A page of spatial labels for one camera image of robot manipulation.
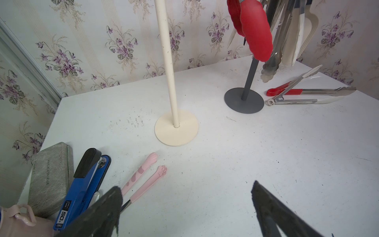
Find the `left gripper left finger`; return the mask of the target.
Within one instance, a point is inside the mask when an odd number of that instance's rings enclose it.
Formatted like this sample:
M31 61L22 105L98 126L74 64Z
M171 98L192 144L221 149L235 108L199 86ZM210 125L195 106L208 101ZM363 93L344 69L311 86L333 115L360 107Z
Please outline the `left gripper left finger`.
M114 230L118 233L122 201L121 189L112 187L57 236L110 237Z

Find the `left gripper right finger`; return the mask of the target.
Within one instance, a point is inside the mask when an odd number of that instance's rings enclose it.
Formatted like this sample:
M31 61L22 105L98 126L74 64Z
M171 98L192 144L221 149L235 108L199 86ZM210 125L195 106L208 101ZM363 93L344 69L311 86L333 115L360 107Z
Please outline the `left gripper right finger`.
M252 202L264 237L320 237L321 234L291 211L258 181L254 182Z

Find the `dark grey utensil rack stand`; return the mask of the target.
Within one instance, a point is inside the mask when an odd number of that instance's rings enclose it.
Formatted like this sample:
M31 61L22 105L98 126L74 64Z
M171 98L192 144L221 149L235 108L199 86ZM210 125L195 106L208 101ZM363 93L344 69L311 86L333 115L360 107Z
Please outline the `dark grey utensil rack stand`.
M234 111L242 114L254 114L264 107L262 96L251 89L253 79L259 64L254 55L244 87L236 87L225 93L225 103Z

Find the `cream utensil rack stand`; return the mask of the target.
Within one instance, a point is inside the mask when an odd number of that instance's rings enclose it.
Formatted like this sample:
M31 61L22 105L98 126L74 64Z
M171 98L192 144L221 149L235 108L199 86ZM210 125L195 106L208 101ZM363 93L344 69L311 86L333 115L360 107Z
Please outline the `cream utensil rack stand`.
M194 114L178 109L166 3L155 1L155 6L171 107L171 111L157 120L155 134L161 143L178 147L186 145L196 137L199 122Z

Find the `red handled steel tongs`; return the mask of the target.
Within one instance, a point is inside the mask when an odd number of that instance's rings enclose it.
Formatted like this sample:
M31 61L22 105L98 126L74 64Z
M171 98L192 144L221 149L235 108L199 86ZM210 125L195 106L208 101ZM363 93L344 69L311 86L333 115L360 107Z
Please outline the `red handled steel tongs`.
M276 74L282 59L282 50L286 42L288 30L291 24L292 12L295 7L295 0L288 1L268 1L266 13L270 30L273 33L278 22L276 34L273 40L273 51L270 59L264 63L261 72L261 80L264 83L272 80Z

